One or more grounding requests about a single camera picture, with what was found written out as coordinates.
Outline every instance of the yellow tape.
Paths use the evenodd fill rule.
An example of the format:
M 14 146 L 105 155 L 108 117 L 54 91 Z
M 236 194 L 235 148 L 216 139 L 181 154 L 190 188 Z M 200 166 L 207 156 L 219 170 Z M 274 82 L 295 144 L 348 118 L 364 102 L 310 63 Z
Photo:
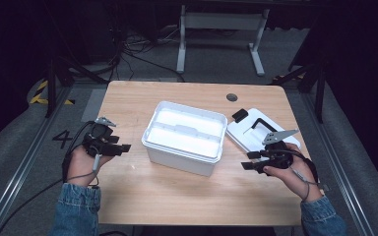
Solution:
M 47 79 L 44 79 L 36 90 L 35 95 L 32 97 L 30 103 L 48 104 L 48 99 L 40 98 L 45 87 L 47 87 L 47 84 Z M 76 101 L 74 99 L 67 99 L 64 102 L 64 104 L 66 105 L 74 105 L 75 103 Z

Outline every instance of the jeans jacket sleeve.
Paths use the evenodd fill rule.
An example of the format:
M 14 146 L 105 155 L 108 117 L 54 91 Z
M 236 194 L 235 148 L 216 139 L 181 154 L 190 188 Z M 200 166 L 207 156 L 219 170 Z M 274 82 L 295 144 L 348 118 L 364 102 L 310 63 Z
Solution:
M 314 202 L 302 202 L 300 208 L 302 225 L 308 235 L 347 235 L 345 222 L 336 214 L 326 196 Z
M 54 224 L 48 235 L 98 235 L 99 208 L 100 188 L 63 184 Z

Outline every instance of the white metal stand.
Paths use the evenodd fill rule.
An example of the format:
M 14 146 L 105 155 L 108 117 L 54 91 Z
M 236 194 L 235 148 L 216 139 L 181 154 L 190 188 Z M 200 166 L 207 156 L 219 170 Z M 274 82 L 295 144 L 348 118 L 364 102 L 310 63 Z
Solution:
M 263 31 L 268 19 L 269 10 L 264 10 L 263 14 L 220 14 L 220 13 L 186 13 L 183 5 L 180 13 L 180 44 L 177 56 L 178 73 L 183 73 L 185 69 L 186 56 L 186 29 L 219 29 L 219 30 L 255 30 L 256 40 L 249 43 L 249 50 L 253 58 L 254 66 L 258 76 L 264 76 L 265 71 L 260 61 L 257 51 Z

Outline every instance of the white box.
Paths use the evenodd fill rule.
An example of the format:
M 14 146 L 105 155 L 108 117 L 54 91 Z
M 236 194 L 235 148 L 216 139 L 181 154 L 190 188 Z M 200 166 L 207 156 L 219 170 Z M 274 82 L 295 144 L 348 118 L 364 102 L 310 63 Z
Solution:
M 226 117 L 162 101 L 142 137 L 150 161 L 210 176 L 220 161 Z

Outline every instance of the table leg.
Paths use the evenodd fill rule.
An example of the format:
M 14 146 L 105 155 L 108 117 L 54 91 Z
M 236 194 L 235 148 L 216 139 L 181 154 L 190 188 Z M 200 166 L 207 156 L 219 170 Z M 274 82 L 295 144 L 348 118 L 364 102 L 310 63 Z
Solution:
M 179 54 L 177 56 L 176 72 L 183 73 L 185 71 L 186 41 L 185 41 L 185 6 L 182 5 L 180 14 L 180 45 Z
M 265 30 L 268 16 L 269 9 L 266 9 L 263 11 L 259 26 L 257 27 L 256 40 L 254 41 L 254 43 L 249 43 L 251 57 L 253 58 L 254 67 L 256 68 L 256 73 L 258 76 L 265 75 L 265 70 L 263 69 L 262 61 L 260 60 L 260 56 L 257 52 L 257 49 L 259 48 L 260 40 L 262 39 L 263 31 Z

